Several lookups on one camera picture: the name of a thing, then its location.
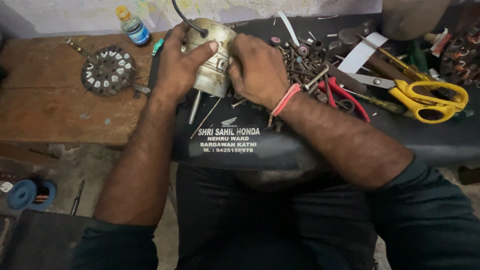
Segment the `black cable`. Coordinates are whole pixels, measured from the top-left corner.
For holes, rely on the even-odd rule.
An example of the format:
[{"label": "black cable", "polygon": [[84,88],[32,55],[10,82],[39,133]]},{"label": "black cable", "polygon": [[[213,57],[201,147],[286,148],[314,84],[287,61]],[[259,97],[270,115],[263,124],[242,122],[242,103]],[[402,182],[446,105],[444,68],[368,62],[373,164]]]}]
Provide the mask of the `black cable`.
[{"label": "black cable", "polygon": [[192,27],[193,29],[200,32],[201,37],[205,38],[205,37],[208,36],[208,30],[207,29],[200,29],[198,26],[192,24],[192,22],[189,21],[185,16],[183,16],[183,14],[181,13],[179,7],[177,6],[177,2],[175,0],[172,0],[172,4],[173,4],[173,8],[175,8],[177,13],[180,15],[180,18],[182,18],[182,20],[184,20],[186,23],[188,23],[188,25],[190,25],[190,27]]}]

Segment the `yellow handle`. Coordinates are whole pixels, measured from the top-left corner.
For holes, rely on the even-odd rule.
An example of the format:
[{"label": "yellow handle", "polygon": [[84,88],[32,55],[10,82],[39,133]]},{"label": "yellow handle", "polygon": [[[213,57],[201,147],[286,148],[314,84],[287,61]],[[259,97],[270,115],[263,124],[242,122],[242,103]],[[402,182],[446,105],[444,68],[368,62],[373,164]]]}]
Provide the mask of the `yellow handle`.
[{"label": "yellow handle", "polygon": [[[398,88],[405,94],[406,96],[417,100],[418,102],[432,104],[438,103],[442,105],[450,105],[455,107],[456,111],[461,111],[465,108],[468,102],[468,93],[460,86],[456,86],[454,84],[445,83],[445,82],[414,82],[411,84],[407,84],[405,81],[402,80],[395,80],[396,85]],[[413,91],[413,87],[415,86],[435,86],[435,87],[445,87],[451,89],[456,92],[455,101],[448,101],[439,98],[428,97],[424,95],[417,94]]]},{"label": "yellow handle", "polygon": [[[398,88],[392,88],[388,91],[392,96],[402,102],[415,116],[415,118],[423,123],[427,124],[437,124],[441,122],[445,122],[448,119],[452,118],[455,114],[456,109],[453,106],[445,105],[445,106],[432,106],[432,105],[424,105],[418,102],[413,101],[409,97],[407,97],[402,91]],[[440,112],[443,116],[438,120],[427,120],[419,115],[419,111],[421,110],[435,110]]]}]

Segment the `man's left hand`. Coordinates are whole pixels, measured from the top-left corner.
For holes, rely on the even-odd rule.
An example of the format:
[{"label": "man's left hand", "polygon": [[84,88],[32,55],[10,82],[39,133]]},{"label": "man's left hand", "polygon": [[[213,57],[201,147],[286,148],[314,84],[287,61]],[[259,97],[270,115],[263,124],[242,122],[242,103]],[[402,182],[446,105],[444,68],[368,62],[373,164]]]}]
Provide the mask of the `man's left hand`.
[{"label": "man's left hand", "polygon": [[178,102],[195,83],[200,65],[218,50],[216,41],[207,41],[191,52],[183,53],[181,46],[189,28],[185,22],[176,25],[163,44],[153,96]]}]

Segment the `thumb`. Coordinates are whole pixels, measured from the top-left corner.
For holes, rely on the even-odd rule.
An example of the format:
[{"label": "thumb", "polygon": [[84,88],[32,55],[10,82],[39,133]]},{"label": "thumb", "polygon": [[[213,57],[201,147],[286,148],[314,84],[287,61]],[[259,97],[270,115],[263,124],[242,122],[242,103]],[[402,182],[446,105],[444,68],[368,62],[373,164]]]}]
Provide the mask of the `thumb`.
[{"label": "thumb", "polygon": [[235,57],[231,56],[228,59],[228,62],[230,64],[230,67],[228,68],[228,74],[232,79],[233,88],[235,91],[241,94],[245,89],[245,86],[243,85],[243,78],[241,76],[241,64]]},{"label": "thumb", "polygon": [[190,59],[192,65],[195,66],[195,70],[197,70],[200,65],[210,59],[217,50],[218,43],[216,41],[208,41],[193,49],[187,57]]}]

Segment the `hand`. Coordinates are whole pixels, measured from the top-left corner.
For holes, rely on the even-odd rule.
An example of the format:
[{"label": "hand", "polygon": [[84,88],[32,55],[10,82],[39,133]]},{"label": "hand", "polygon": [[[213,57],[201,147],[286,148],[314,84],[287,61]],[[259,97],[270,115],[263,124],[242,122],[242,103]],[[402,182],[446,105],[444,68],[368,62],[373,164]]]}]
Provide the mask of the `hand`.
[{"label": "hand", "polygon": [[235,91],[253,103],[275,109],[291,86],[280,51],[245,34],[233,40],[232,51],[235,57],[229,59],[228,73]]},{"label": "hand", "polygon": [[176,25],[163,44],[153,95],[178,102],[195,83],[200,65],[218,50],[216,41],[207,41],[190,53],[183,53],[181,46],[189,28],[185,22]]}]

